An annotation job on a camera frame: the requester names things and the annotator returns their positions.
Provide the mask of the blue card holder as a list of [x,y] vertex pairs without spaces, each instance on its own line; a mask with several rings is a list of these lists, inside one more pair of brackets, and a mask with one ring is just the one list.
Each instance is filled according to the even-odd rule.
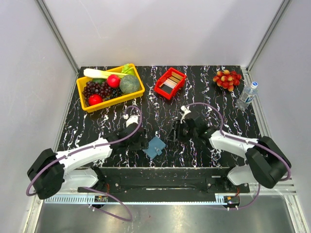
[[156,156],[162,154],[162,150],[166,147],[166,144],[157,136],[151,139],[148,143],[148,148],[143,149],[143,152],[150,158],[154,159]]

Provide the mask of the yellow plastic tray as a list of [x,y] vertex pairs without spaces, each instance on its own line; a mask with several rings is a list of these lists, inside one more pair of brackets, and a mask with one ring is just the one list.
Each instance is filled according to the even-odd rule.
[[82,109],[88,113],[142,97],[145,91],[134,64],[109,70],[86,68],[76,84]]

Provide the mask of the red plastic bin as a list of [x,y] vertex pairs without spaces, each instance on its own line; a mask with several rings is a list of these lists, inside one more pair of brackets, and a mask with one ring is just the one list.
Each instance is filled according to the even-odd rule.
[[169,68],[156,82],[154,91],[167,100],[171,100],[184,87],[186,74]]

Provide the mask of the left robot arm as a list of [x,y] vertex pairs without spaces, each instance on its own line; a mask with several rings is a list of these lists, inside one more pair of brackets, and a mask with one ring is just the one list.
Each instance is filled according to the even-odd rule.
[[27,171],[30,184],[26,188],[28,197],[37,195],[48,199],[61,190],[90,187],[100,192],[105,187],[105,179],[92,174],[75,174],[79,167],[91,162],[109,158],[121,149],[146,149],[146,130],[136,123],[123,130],[111,132],[84,146],[66,151],[43,150]]

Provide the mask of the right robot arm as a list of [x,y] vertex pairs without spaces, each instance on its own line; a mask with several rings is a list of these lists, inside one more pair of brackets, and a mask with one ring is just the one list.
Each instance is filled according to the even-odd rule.
[[216,150],[224,150],[247,161],[244,166],[232,168],[222,178],[224,191],[232,192],[242,183],[257,182],[272,189],[288,173],[292,165],[273,139],[245,138],[208,126],[199,117],[176,120],[168,140],[194,140]]

